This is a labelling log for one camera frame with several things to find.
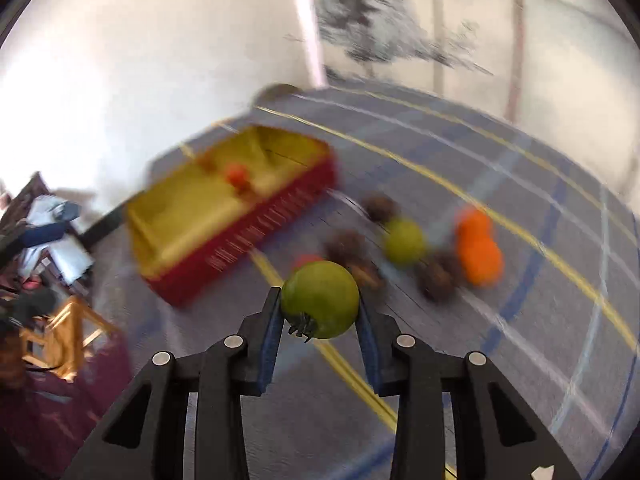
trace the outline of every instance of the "white wall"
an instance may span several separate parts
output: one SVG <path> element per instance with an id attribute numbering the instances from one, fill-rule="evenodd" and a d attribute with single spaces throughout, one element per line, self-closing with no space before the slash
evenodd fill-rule
<path id="1" fill-rule="evenodd" d="M 376 78 L 434 92 L 502 119 L 567 154 L 613 191 L 640 153 L 640 51 L 607 0 L 524 0 L 523 66 L 515 117 L 506 113 L 515 52 L 513 0 L 406 0 L 427 41 L 461 23 L 476 26 L 462 56 L 488 70 L 422 59 L 373 63 Z M 366 76 L 342 46 L 322 42 L 325 62 L 343 76 Z M 436 70 L 442 74 L 440 88 Z M 640 171 L 632 190 L 640 214 Z"/>
<path id="2" fill-rule="evenodd" d="M 33 0 L 0 49 L 0 178 L 39 170 L 91 223 L 263 86 L 309 86 L 300 37 L 293 0 Z"/>

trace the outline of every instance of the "gray carpet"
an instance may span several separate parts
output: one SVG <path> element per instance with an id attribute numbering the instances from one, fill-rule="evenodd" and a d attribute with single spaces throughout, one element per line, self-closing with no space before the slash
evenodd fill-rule
<path id="1" fill-rule="evenodd" d="M 405 104 L 325 89 L 280 99 L 270 108 L 401 155 L 485 202 L 555 251 L 587 287 L 608 297 L 637 338 L 635 221 L 592 176 L 551 148 L 468 108 L 383 84 L 341 85 Z M 408 104 L 427 106 L 440 115 Z M 360 200 L 374 190 L 385 192 L 423 225 L 432 244 L 447 241 L 462 202 L 432 178 L 350 140 L 265 111 L 254 110 L 228 126 L 241 128 L 249 122 L 327 140 L 337 150 L 340 189 L 345 194 Z M 483 135 L 470 125 L 491 133 Z M 189 144 L 198 152 L 229 134 L 228 128 L 218 127 Z M 519 148 L 510 149 L 500 140 Z M 535 157 L 546 164 L 532 161 Z M 150 169 L 150 182 L 183 161 L 179 150 L 159 159 Z M 559 178 L 547 164 L 569 179 Z M 593 198 L 606 204 L 619 223 L 603 214 Z M 297 256 L 318 252 L 321 240 L 342 226 L 360 229 L 370 240 L 372 254 L 393 284 L 383 308 L 403 331 L 438 351 L 487 352 L 552 429 L 580 474 L 589 479 L 602 474 L 638 423 L 640 385 L 629 343 L 576 279 L 568 279 L 513 230 L 497 225 L 496 238 L 506 260 L 504 279 L 489 290 L 464 292 L 450 306 L 434 306 L 420 295 L 410 276 L 384 263 L 372 226 L 330 197 L 268 238 L 260 249 L 286 276 Z M 201 352 L 234 333 L 244 316 L 261 308 L 269 288 L 246 258 L 191 308 L 178 311 L 157 298 L 137 275 L 124 228 L 98 245 L 96 259 L 95 309 L 126 331 L 136 369 L 156 351 L 168 349 L 177 356 Z M 354 331 L 335 345 L 364 375 Z M 397 407 L 397 399 L 387 400 Z M 273 384 L 262 398 L 244 399 L 242 406 L 252 478 L 388 478 L 393 434 L 321 355 L 297 338 L 283 335 Z M 193 477 L 193 413 L 187 479 Z M 455 466 L 453 431 L 447 414 L 447 461 Z"/>

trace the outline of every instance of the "orange fruit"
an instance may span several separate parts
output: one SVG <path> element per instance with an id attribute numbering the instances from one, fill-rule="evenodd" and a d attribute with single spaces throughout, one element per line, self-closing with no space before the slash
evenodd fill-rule
<path id="1" fill-rule="evenodd" d="M 251 187 L 249 182 L 249 170 L 244 164 L 238 164 L 236 162 L 228 164 L 225 168 L 225 180 L 238 191 Z"/>
<path id="2" fill-rule="evenodd" d="M 458 258 L 471 285 L 495 285 L 502 277 L 502 251 L 489 236 L 468 236 L 458 240 Z"/>
<path id="3" fill-rule="evenodd" d="M 456 238 L 491 237 L 492 222 L 488 215 L 475 207 L 465 208 L 456 223 Z"/>

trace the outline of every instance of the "red fruit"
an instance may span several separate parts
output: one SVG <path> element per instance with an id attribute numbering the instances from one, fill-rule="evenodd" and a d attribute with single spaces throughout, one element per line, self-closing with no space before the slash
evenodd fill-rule
<path id="1" fill-rule="evenodd" d="M 244 191 L 251 187 L 249 181 L 249 170 L 244 164 L 233 162 L 225 168 L 225 180 L 236 188 L 237 191 Z"/>
<path id="2" fill-rule="evenodd" d="M 291 270 L 295 271 L 295 270 L 298 270 L 300 267 L 304 267 L 306 264 L 310 264 L 313 262 L 321 262 L 322 260 L 324 260 L 324 258 L 321 258 L 317 254 L 302 254 L 302 256 L 297 257 L 296 261 L 293 262 L 293 266 L 291 267 Z"/>

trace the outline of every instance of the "wooden stool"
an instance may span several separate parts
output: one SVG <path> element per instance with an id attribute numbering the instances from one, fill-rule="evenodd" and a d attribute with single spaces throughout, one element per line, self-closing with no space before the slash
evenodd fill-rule
<path id="1" fill-rule="evenodd" d="M 86 338 L 82 330 L 84 320 L 96 326 Z M 26 328 L 20 330 L 23 359 L 40 368 L 53 368 L 51 371 L 58 377 L 72 381 L 85 358 L 93 354 L 91 343 L 103 333 L 110 335 L 117 331 L 115 326 L 91 310 L 84 301 L 71 296 L 49 320 L 43 335 Z M 42 346 L 42 358 L 28 351 L 29 342 Z"/>

